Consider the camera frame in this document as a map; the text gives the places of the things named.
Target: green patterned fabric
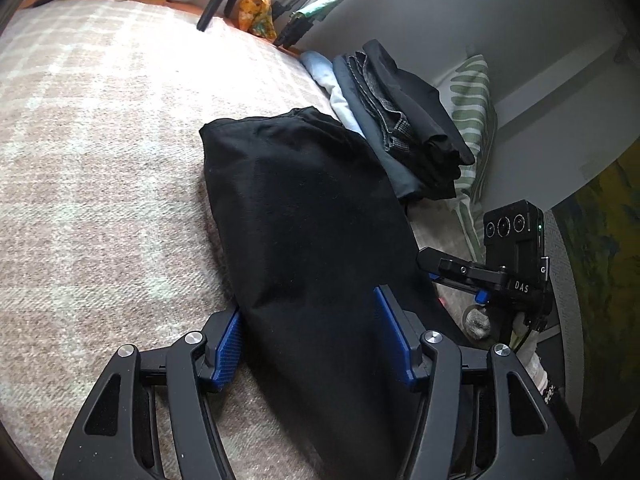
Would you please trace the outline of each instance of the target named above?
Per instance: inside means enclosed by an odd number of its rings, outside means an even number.
[[[306,7],[293,14],[294,18],[313,18],[314,20],[324,20],[329,12],[340,5],[344,0],[316,0]]]
[[[481,262],[484,260],[484,245],[479,199],[497,127],[484,57],[481,54],[470,57],[447,75],[437,88],[440,102],[476,158],[472,166],[460,168],[462,174],[455,182],[456,197],[447,203],[460,220],[472,257]]]

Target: plaid blanket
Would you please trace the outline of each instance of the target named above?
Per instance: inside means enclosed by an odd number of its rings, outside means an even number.
[[[199,128],[332,114],[295,58],[196,20],[69,0],[19,11],[0,37],[0,418],[45,479],[119,345],[169,345],[226,305]],[[244,367],[218,427],[239,480],[314,478]]]

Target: folded clothes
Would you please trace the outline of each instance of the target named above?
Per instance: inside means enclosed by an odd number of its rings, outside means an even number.
[[[356,132],[360,136],[364,137],[362,129],[353,116],[347,99],[342,95],[342,90],[338,84],[338,80],[335,78],[334,67],[327,58],[322,54],[318,54],[313,50],[303,52],[300,54],[300,62],[309,72],[309,75],[329,94],[329,104],[334,110],[335,114],[340,119],[342,126]]]
[[[385,151],[427,184],[435,198],[450,198],[455,193],[453,181],[460,177],[457,156],[442,164],[438,153],[433,156],[423,149],[406,115],[386,98],[366,54],[356,52],[346,60],[362,103],[381,128]]]
[[[367,139],[371,149],[385,169],[386,176],[388,176],[398,200],[435,198],[431,196],[430,190],[407,167],[385,151],[382,131],[364,104],[362,104],[356,82],[351,76],[343,56],[338,56],[334,59],[334,73],[351,112],[358,121],[365,139]]]
[[[366,43],[363,52],[336,59],[336,75],[337,65],[348,69],[348,76],[338,78],[340,86],[355,88],[356,97],[351,96],[351,100],[343,88],[351,110],[358,107],[354,102],[357,100],[373,119],[367,121],[369,134],[359,121],[366,138],[375,138],[387,155],[422,184],[412,195],[432,200],[455,197],[454,181],[460,177],[460,166],[473,164],[475,159],[440,103],[438,91],[418,76],[399,69],[375,40]],[[380,157],[380,150],[376,154],[381,162],[386,158]],[[385,169],[391,166],[388,160],[383,165]],[[392,182],[396,173],[389,174]]]

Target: light blue fabric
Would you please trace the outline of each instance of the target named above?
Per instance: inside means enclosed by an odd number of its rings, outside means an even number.
[[[335,78],[334,67],[331,61],[322,54],[318,54],[312,50],[303,52],[300,55],[300,61],[305,66],[306,71],[311,74],[314,81],[329,94],[331,108],[334,109],[342,125],[348,130],[364,137],[358,121],[356,121],[347,100],[342,95],[342,90],[340,89],[340,85],[338,85],[338,80]]]

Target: pillow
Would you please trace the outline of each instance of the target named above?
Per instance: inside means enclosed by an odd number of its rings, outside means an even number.
[[[497,126],[484,56],[479,54],[467,59],[436,88],[440,102],[476,158],[473,165],[460,168],[462,174],[455,181],[456,197],[447,200],[447,205],[462,224],[472,258],[481,262],[484,246],[482,208],[478,201]]]

